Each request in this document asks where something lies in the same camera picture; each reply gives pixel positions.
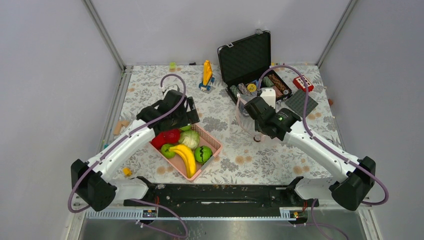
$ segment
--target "banana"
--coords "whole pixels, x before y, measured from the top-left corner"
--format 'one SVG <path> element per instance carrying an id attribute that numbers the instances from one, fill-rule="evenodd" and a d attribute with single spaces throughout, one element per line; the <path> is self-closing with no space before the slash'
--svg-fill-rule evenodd
<path id="1" fill-rule="evenodd" d="M 184 145 L 178 144 L 169 148 L 170 152 L 175 152 L 180 155 L 185 164 L 185 171 L 187 172 L 187 177 L 191 178 L 196 173 L 196 161 L 195 155 L 192 150 Z"/>

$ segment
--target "gray wall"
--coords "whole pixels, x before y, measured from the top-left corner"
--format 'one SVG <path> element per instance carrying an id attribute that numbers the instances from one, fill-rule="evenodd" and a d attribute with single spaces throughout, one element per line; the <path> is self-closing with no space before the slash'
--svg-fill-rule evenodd
<path id="1" fill-rule="evenodd" d="M 120 70 L 80 0 L 0 1 L 0 239 L 57 240 Z"/>
<path id="2" fill-rule="evenodd" d="M 360 0 L 321 68 L 347 150 L 374 158 L 391 193 L 375 207 L 385 240 L 424 234 L 423 10 L 422 0 Z"/>
<path id="3" fill-rule="evenodd" d="M 93 0 L 123 61 L 218 64 L 217 48 L 271 31 L 274 62 L 318 61 L 349 0 Z"/>

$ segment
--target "floral tablecloth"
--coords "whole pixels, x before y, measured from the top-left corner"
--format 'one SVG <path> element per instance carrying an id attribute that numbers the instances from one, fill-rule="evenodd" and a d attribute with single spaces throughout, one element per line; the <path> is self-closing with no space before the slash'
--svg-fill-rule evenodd
<path id="1" fill-rule="evenodd" d="M 318 106 L 307 117 L 309 126 L 323 137 L 340 147 L 336 124 L 330 111 L 326 91 L 316 66 L 295 66 L 314 85 L 310 96 Z M 235 104 L 227 95 L 219 66 L 212 66 L 215 82 L 210 91 L 201 91 L 203 66 L 178 66 L 175 74 L 180 75 L 187 85 L 187 95 L 194 98 L 200 117 L 199 126 L 211 133 L 223 145 L 219 157 L 195 180 L 198 184 L 288 184 L 297 176 L 306 178 L 329 177 L 329 172 L 298 148 L 282 143 L 257 143 L 237 124 Z M 289 69 L 277 69 L 277 74 L 293 90 L 297 88 L 293 79 L 297 75 Z M 170 73 L 168 66 L 134 66 L 120 120 L 132 121 L 145 106 L 161 99 L 161 78 Z M 179 83 L 176 77 L 164 81 L 165 86 Z M 287 107 L 278 104 L 277 110 Z M 165 159 L 147 144 L 139 149 L 122 166 L 129 167 L 133 176 L 144 176 L 153 183 L 188 183 Z M 124 177 L 122 168 L 116 179 Z"/>

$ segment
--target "cabbage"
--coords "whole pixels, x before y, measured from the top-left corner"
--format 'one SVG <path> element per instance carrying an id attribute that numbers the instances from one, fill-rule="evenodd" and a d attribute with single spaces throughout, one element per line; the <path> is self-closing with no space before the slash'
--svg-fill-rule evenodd
<path id="1" fill-rule="evenodd" d="M 200 136 L 196 131 L 193 130 L 183 131 L 178 140 L 179 144 L 184 144 L 191 150 L 196 149 L 199 145 L 199 142 Z"/>

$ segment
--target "open case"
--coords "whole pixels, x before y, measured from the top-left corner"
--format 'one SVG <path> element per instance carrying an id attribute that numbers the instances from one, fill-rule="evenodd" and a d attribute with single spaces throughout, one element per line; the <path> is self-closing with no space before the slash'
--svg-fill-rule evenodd
<path id="1" fill-rule="evenodd" d="M 234 103 L 237 102 L 237 96 L 231 87 L 237 87 L 239 84 L 244 84 L 246 89 L 249 85 L 253 87 L 252 84 L 256 85 L 257 80 L 271 65 L 271 33 L 260 30 L 256 32 L 254 35 L 218 48 L 222 80 L 227 84 L 226 90 Z M 275 71 L 270 71 L 264 79 L 266 77 L 272 80 L 274 89 L 277 88 L 276 102 L 284 101 L 292 96 L 292 90 Z M 267 87 L 264 81 L 261 87 Z M 254 89 L 249 94 L 256 95 L 260 92 Z"/>

